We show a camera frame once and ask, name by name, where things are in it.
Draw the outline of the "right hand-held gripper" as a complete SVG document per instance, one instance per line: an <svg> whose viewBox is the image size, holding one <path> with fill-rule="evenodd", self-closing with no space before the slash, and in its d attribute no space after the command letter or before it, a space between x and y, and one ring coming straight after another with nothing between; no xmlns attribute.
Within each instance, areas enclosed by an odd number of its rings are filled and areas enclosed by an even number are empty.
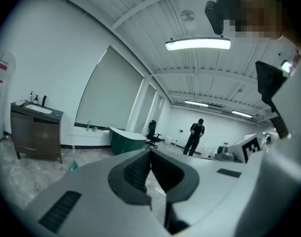
<svg viewBox="0 0 301 237"><path fill-rule="evenodd" d="M234 153L236 159L242 163L247 163L250 155L260 150L256 133L245 135L243 140L227 146L227 152Z"/></svg>

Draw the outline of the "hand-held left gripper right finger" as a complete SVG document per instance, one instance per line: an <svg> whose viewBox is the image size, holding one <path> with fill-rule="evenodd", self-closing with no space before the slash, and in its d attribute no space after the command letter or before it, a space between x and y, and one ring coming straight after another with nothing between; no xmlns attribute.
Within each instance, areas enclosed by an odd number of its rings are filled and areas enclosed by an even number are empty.
<svg viewBox="0 0 301 237"><path fill-rule="evenodd" d="M151 170L166 194L164 227L174 235L194 226L229 194L242 163L150 151Z"/></svg>

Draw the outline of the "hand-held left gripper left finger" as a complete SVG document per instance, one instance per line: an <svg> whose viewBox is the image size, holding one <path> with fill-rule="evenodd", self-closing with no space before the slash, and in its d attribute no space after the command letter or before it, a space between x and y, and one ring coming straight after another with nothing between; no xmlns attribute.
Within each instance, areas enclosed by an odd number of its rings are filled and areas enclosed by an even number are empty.
<svg viewBox="0 0 301 237"><path fill-rule="evenodd" d="M86 164L43 190L26 207L26 226L36 237L169 237L147 205L123 202L110 188L108 174L142 150ZM80 194L56 233L40 220L68 191Z"/></svg>

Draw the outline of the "teal dustpan with metal handle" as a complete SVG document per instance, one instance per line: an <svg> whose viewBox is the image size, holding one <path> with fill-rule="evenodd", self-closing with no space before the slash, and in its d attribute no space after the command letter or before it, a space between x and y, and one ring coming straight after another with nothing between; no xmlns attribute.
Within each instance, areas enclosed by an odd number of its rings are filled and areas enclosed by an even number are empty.
<svg viewBox="0 0 301 237"><path fill-rule="evenodd" d="M73 171L75 171L78 168L79 168L79 166L78 166L77 161L73 160L72 163L67 168L67 173L70 174L70 173L72 173Z"/></svg>

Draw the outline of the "grey appliance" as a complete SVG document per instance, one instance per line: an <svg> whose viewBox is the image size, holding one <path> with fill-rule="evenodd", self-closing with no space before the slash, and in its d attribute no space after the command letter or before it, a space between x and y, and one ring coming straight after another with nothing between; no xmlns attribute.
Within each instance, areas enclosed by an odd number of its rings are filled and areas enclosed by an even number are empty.
<svg viewBox="0 0 301 237"><path fill-rule="evenodd" d="M214 158L225 161L235 161L237 159L234 153L228 151L227 146L219 146Z"/></svg>

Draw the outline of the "ceiling strip light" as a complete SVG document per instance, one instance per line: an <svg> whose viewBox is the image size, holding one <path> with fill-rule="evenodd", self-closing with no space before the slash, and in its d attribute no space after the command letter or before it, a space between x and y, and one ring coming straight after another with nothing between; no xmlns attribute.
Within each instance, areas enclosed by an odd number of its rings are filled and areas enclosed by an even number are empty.
<svg viewBox="0 0 301 237"><path fill-rule="evenodd" d="M239 111L232 111L231 113L232 113L232 114L235 114L235 115L238 115L238 116L245 117L245 118L249 118L249 119L251 119L251 118L253 117L253 116L250 115L250 114L246 114L246 113L239 112Z"/></svg>
<svg viewBox="0 0 301 237"><path fill-rule="evenodd" d="M195 105L195 106L205 107L205 108L209 107L208 104L203 104L203 103L198 103L198 102L193 102L193 101L188 101L188 100L185 100L184 103L189 104L189 105Z"/></svg>

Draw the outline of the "dark green round base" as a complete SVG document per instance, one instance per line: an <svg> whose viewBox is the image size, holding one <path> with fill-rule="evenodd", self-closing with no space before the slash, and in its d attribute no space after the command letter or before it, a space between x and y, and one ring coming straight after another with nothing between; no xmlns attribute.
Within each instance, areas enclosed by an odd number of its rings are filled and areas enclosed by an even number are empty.
<svg viewBox="0 0 301 237"><path fill-rule="evenodd" d="M109 128L109 135L111 137L111 149L115 155L142 149L147 140L140 133L128 132L114 127Z"/></svg>

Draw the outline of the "wooden vanity cabinet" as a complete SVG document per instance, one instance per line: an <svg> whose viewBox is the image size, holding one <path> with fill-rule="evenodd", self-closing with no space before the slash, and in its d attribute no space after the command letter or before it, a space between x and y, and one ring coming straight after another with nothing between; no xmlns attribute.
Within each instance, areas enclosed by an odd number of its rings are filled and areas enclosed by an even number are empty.
<svg viewBox="0 0 301 237"><path fill-rule="evenodd" d="M29 104L36 105L26 100L21 105L18 102L10 104L11 137L17 158L20 159L22 154L46 156L62 163L60 132L63 112L43 107L52 111L47 115L26 108Z"/></svg>

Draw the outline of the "black office chair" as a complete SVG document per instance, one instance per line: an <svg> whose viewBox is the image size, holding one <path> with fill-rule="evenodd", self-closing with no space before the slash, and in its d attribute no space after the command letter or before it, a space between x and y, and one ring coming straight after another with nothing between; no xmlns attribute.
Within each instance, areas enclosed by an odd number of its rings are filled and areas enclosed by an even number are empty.
<svg viewBox="0 0 301 237"><path fill-rule="evenodd" d="M162 136L159 133L155 132L156 130L156 121L155 120L151 120L148 126L148 133L147 133L147 140L146 140L146 144L147 144L147 148L153 147L155 149L158 148L157 143L161 142L161 138L160 136Z"/></svg>

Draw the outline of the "white sink basin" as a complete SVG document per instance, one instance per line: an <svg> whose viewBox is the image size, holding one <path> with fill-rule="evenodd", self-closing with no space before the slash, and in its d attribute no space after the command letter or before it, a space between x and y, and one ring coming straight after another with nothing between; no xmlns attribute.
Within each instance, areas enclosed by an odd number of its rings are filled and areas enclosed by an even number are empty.
<svg viewBox="0 0 301 237"><path fill-rule="evenodd" d="M49 109L46 109L46 108L43 108L43 107L40 107L40 106L37 106L37 105L33 105L33 104L26 105L25 107L30 109L30 110L37 111L37 112L47 114L47 115L52 113L52 111L49 110Z"/></svg>

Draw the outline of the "large grey roller blind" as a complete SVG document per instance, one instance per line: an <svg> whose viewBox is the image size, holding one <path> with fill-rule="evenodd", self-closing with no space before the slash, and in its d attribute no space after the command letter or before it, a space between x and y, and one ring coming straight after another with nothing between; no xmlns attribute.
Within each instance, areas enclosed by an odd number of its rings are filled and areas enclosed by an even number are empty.
<svg viewBox="0 0 301 237"><path fill-rule="evenodd" d="M142 81L142 75L109 47L88 81L75 122L125 129Z"/></svg>

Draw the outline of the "narrow grey roller blind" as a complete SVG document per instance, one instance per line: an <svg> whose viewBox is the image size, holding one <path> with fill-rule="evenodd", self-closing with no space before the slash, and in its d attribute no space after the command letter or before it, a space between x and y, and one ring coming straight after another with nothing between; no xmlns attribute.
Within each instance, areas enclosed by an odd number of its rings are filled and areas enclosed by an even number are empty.
<svg viewBox="0 0 301 237"><path fill-rule="evenodd" d="M152 102L153 102L155 93L156 93L156 89L153 87L153 85L151 83L149 83L145 97L142 102L142 106L141 106L136 124L135 124L135 127L134 127L135 133L142 133L143 128L146 124L147 117L149 115L151 106L152 106Z"/></svg>

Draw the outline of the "wide ceiling panel light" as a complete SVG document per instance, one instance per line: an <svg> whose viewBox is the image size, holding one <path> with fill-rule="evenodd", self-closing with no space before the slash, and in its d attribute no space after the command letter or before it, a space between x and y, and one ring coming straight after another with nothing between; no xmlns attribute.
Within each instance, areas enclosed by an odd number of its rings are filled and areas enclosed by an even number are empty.
<svg viewBox="0 0 301 237"><path fill-rule="evenodd" d="M167 51L182 49L212 48L229 50L231 41L224 38L190 38L172 40L165 43Z"/></svg>

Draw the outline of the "round ceiling fan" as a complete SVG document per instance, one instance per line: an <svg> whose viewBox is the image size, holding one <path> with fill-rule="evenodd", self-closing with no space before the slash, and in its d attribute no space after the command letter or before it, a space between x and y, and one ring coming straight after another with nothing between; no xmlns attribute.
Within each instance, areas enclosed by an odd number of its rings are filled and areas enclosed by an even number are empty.
<svg viewBox="0 0 301 237"><path fill-rule="evenodd" d="M192 22L195 19L195 13L192 10L185 9L180 13L180 18L184 22Z"/></svg>

